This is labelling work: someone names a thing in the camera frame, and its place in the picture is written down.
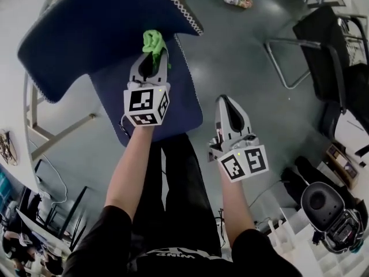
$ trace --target black pants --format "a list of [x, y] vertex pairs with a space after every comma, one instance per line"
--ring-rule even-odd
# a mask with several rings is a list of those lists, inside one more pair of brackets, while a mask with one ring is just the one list
[[[165, 210], [161, 200], [161, 149], [167, 159], [169, 186]], [[146, 251], [183, 247], [221, 256], [216, 222], [196, 154], [186, 134], [151, 145], [133, 233], [143, 237]]]
[[31, 190], [28, 188], [25, 188], [19, 210], [22, 213], [24, 213], [27, 216], [27, 218], [30, 218], [31, 220], [35, 222], [37, 212], [39, 211], [39, 204], [41, 202], [41, 197], [38, 194], [34, 195], [31, 202], [28, 204], [30, 195], [31, 195]]

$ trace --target desk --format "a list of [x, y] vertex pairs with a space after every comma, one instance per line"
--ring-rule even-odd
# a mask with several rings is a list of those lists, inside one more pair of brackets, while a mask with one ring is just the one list
[[57, 237], [51, 235], [48, 231], [44, 230], [43, 228], [41, 228], [38, 224], [36, 224], [34, 221], [32, 221], [31, 219], [27, 218], [22, 212], [20, 212], [19, 210], [17, 210], [19, 216], [21, 217], [23, 223], [26, 224], [26, 226], [32, 231], [35, 232], [37, 234], [39, 234], [40, 236], [42, 236], [44, 239], [47, 240], [47, 243], [59, 248], [65, 255], [70, 255], [71, 251], [69, 249], [69, 247], [60, 239], [57, 239]]

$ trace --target chair leg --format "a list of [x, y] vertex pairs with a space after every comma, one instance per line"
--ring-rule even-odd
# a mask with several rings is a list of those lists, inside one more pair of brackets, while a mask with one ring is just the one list
[[81, 239], [83, 232], [86, 229], [86, 225], [82, 228], [81, 232], [78, 234], [76, 240], [70, 245], [70, 251], [73, 251], [74, 248], [76, 248], [76, 245], [78, 244], [79, 240]]
[[45, 220], [45, 223], [44, 223], [44, 228], [46, 229], [47, 228], [47, 226], [51, 223], [51, 218], [53, 217], [53, 215], [54, 215], [54, 212], [55, 212], [55, 209], [56, 209], [56, 205], [55, 206], [53, 206], [51, 209], [50, 209], [50, 211], [49, 211], [49, 213], [48, 213], [48, 215], [47, 215], [47, 217], [46, 217], [46, 220]]
[[310, 71], [306, 71], [304, 74], [302, 74], [295, 82], [292, 83], [292, 85], [288, 85], [284, 75], [282, 73], [282, 70], [276, 60], [276, 58], [274, 57], [274, 54], [272, 52], [272, 49], [270, 48], [270, 44], [271, 43], [280, 43], [280, 44], [295, 44], [295, 45], [300, 45], [298, 40], [293, 40], [293, 39], [270, 39], [267, 42], [265, 42], [264, 46], [266, 49], [266, 52], [268, 53], [270, 59], [272, 60], [272, 64], [274, 66], [274, 68], [277, 71], [277, 74], [279, 76], [279, 79], [282, 82], [282, 85], [287, 88], [287, 89], [295, 89], [302, 81], [304, 81], [309, 75], [310, 75]]
[[86, 190], [87, 190], [87, 186], [85, 186], [85, 187], [83, 188], [82, 192], [81, 192], [81, 193], [80, 193], [80, 195], [77, 197], [76, 202], [73, 204], [73, 206], [72, 206], [72, 208], [71, 208], [71, 210], [70, 210], [70, 212], [69, 212], [69, 214], [68, 214], [68, 216], [67, 216], [67, 218], [66, 218], [66, 220], [65, 220], [65, 222], [64, 222], [64, 224], [63, 224], [63, 226], [62, 226], [62, 228], [61, 228], [61, 230], [59, 231], [59, 234], [58, 234], [58, 238], [59, 238], [59, 239], [61, 239], [61, 238], [62, 238], [62, 236], [63, 236], [63, 234], [64, 234], [65, 230], [67, 229], [67, 226], [68, 226], [68, 224], [69, 224], [69, 222], [70, 222], [70, 220], [71, 220], [71, 218], [72, 218], [72, 216], [73, 216], [74, 212], [76, 211], [76, 209], [77, 209], [77, 207], [78, 207], [79, 203], [81, 202], [82, 197], [83, 197], [83, 195], [85, 194]]
[[77, 234], [77, 231], [78, 231], [78, 228], [80, 227], [80, 223], [81, 223], [81, 219], [83, 217], [83, 214], [78, 218], [78, 222], [76, 224], [76, 227], [74, 228], [74, 232], [73, 232], [73, 236], [71, 238], [71, 242], [73, 243], [74, 241], [74, 238], [76, 237], [76, 234]]
[[35, 167], [35, 173], [37, 173], [37, 171], [38, 171], [38, 169], [39, 169], [39, 167], [40, 167], [41, 162], [42, 162], [42, 159], [40, 159], [40, 160], [37, 162], [36, 167]]

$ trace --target person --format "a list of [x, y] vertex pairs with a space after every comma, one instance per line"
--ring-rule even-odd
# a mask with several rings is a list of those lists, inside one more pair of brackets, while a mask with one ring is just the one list
[[[36, 194], [28, 205], [31, 190], [25, 187], [19, 210], [32, 220], [36, 220], [40, 195]], [[17, 276], [26, 276], [24, 265], [35, 261], [36, 248], [32, 241], [31, 231], [27, 228], [18, 213], [10, 220], [2, 238], [2, 247], [7, 257], [13, 261]]]
[[[68, 258], [63, 276], [126, 274], [275, 274], [301, 276], [257, 231], [242, 183], [223, 170], [225, 228], [233, 263], [220, 239], [201, 170], [186, 134], [151, 143], [153, 127], [137, 127], [108, 188], [99, 220]], [[161, 149], [169, 191], [161, 200]]]
[[61, 275], [63, 273], [62, 258], [60, 256], [54, 255], [47, 248], [44, 249], [44, 264], [47, 271], [50, 272], [52, 276]]

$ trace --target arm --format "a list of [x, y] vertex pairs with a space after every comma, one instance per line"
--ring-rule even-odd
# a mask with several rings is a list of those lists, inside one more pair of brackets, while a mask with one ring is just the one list
[[44, 275], [45, 277], [53, 277], [53, 274], [50, 273], [50, 271], [47, 270], [45, 267], [41, 268], [41, 275]]
[[225, 230], [233, 247], [236, 238], [245, 230], [255, 229], [255, 224], [243, 193], [242, 182], [231, 182], [220, 166], [219, 170], [223, 190]]
[[137, 127], [115, 168], [105, 206], [116, 206], [133, 220], [144, 187], [153, 126]]
[[45, 263], [48, 262], [48, 253], [44, 250]]
[[19, 239], [19, 234], [15, 233], [15, 232], [6, 231], [5, 234], [4, 234], [4, 238], [7, 239], [7, 240], [10, 240], [12, 238]]
[[16, 276], [19, 276], [19, 277], [27, 276], [24, 266], [22, 265], [20, 261], [18, 261], [17, 259], [13, 259], [13, 264], [14, 264], [14, 270], [16, 272]]

